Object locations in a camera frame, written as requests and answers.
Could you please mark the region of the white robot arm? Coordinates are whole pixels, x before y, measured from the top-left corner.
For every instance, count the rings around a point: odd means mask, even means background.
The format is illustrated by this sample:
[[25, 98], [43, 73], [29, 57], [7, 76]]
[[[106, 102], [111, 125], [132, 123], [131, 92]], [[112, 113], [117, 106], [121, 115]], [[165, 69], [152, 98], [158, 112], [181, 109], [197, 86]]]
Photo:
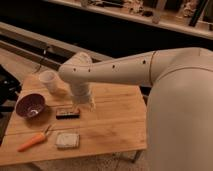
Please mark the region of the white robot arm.
[[213, 51], [156, 50], [94, 63], [78, 52], [59, 68], [71, 97], [91, 97], [89, 84], [149, 87], [147, 161], [150, 171], [213, 171]]

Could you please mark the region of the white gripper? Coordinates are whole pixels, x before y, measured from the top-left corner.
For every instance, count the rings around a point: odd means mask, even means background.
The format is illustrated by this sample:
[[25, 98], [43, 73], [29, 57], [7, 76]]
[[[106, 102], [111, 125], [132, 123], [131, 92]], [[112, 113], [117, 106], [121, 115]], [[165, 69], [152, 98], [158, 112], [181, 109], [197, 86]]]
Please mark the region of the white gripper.
[[70, 85], [71, 99], [76, 104], [88, 103], [90, 111], [96, 108], [94, 98], [91, 98], [91, 89], [89, 83], [79, 83]]

